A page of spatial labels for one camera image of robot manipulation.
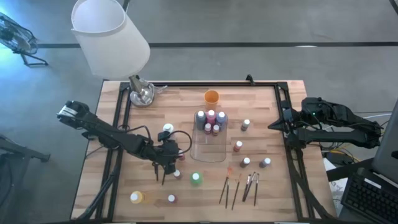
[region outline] black keyboard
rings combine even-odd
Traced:
[[[341,204],[372,223],[398,224],[398,189],[370,171],[359,168],[348,178]]]

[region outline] wooden tabletop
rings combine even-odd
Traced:
[[[287,81],[293,107],[300,110],[301,101],[307,96],[303,81]],[[112,123],[120,82],[104,82],[96,114],[105,122]],[[129,115],[131,128],[146,125],[153,138],[162,131],[165,123],[172,123],[175,130],[193,132],[193,115],[205,109],[204,93],[216,90],[220,94],[217,111],[228,115],[226,130],[226,159],[223,162],[200,162],[193,160],[189,153],[184,161],[177,161],[176,168],[183,177],[177,180],[173,175],[166,176],[165,184],[155,181],[154,168],[150,161],[143,161],[124,152],[119,188],[114,211],[114,222],[271,222],[296,221],[294,201],[290,184],[289,170],[282,135],[279,131],[267,128],[278,119],[273,87],[169,87],[157,95],[154,103],[147,108],[132,106]],[[122,123],[124,105],[119,124]],[[240,130],[244,119],[251,124],[246,132]],[[145,131],[136,131],[146,136]],[[188,138],[176,134],[178,146],[188,147]],[[242,141],[240,152],[233,151],[236,141]],[[100,145],[90,142],[87,153]],[[303,150],[310,188],[319,202],[332,214],[335,209],[326,177],[319,147]],[[251,163],[240,168],[239,163],[249,157]],[[259,161],[269,157],[271,165],[259,168]],[[106,158],[106,149],[90,155],[84,163],[72,218],[79,216],[94,199],[101,185]],[[218,204],[225,181],[227,168],[233,168],[229,181],[228,209],[225,209],[225,196]],[[192,172],[203,174],[203,183],[193,187],[190,183]],[[260,173],[257,205],[254,207],[254,185],[248,199],[242,202],[243,190],[248,174]],[[236,179],[242,174],[234,210],[231,211]],[[130,202],[130,194],[139,190],[146,195],[143,203]],[[177,203],[169,203],[167,196],[174,194]],[[303,210],[305,200],[301,194]]]

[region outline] yellow paint bottle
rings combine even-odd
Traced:
[[[130,201],[132,203],[141,203],[145,199],[145,195],[139,191],[135,191],[130,195]]]

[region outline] paint bottle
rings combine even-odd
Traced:
[[[234,146],[234,151],[239,152],[241,150],[243,143],[241,141],[237,141]]]
[[[216,124],[220,127],[220,131],[223,130],[223,126],[225,125],[226,116],[224,112],[219,112],[216,116]]]
[[[194,172],[191,175],[191,184],[194,186],[200,185],[203,182],[201,174],[199,172]]]
[[[178,155],[178,159],[181,160],[181,161],[184,161],[184,160],[185,160],[185,153],[184,153],[184,154],[181,154],[181,155]]]
[[[265,159],[263,159],[263,160],[260,162],[259,167],[265,168],[265,167],[268,166],[269,164],[271,164],[271,159],[270,159],[270,158],[265,158]]]
[[[163,126],[163,131],[172,133],[174,131],[174,127],[172,124],[167,123]]]
[[[243,121],[243,123],[242,123],[241,130],[242,130],[242,131],[247,130],[247,128],[249,127],[249,124],[250,124],[250,120],[245,119],[245,120]]]
[[[135,204],[143,202],[144,199],[145,195],[139,191],[135,191],[130,195],[130,201]]]
[[[210,134],[211,133],[211,124],[207,123],[205,125],[205,133]]]
[[[196,115],[197,129],[202,131],[205,128],[206,116],[205,112],[199,111]]]
[[[175,172],[173,173],[173,175],[174,175],[174,177],[175,177],[177,180],[180,180],[180,179],[182,178],[182,174],[181,174],[181,172],[180,172],[179,170],[175,170]]]
[[[216,124],[216,114],[213,110],[209,110],[209,112],[207,112],[206,118],[207,118],[207,121],[206,121],[207,123],[209,123],[211,125]]]
[[[177,196],[175,196],[175,195],[169,195],[169,196],[167,197],[167,200],[168,200],[170,203],[177,203]]]
[[[249,163],[250,163],[250,159],[246,157],[246,158],[244,158],[242,160],[240,165],[241,165],[242,168],[245,168],[245,167],[247,167],[249,165]]]
[[[217,136],[218,133],[219,133],[219,131],[220,131],[220,127],[219,127],[217,124],[215,124],[215,125],[213,126],[213,135],[214,135],[214,136]]]

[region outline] concrete floor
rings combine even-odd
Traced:
[[[72,44],[74,0],[0,0],[0,12],[43,44]],[[148,42],[398,41],[388,0],[132,0],[127,12]],[[96,108],[102,80],[80,49],[40,49],[50,66],[28,68],[0,47],[0,133],[51,160],[32,161],[8,223],[68,220],[87,141],[59,123],[67,100]],[[353,111],[390,111],[398,97],[396,47],[152,49],[148,80],[305,80],[309,96]],[[388,116],[375,119],[388,120]],[[375,149],[348,148],[360,159]]]

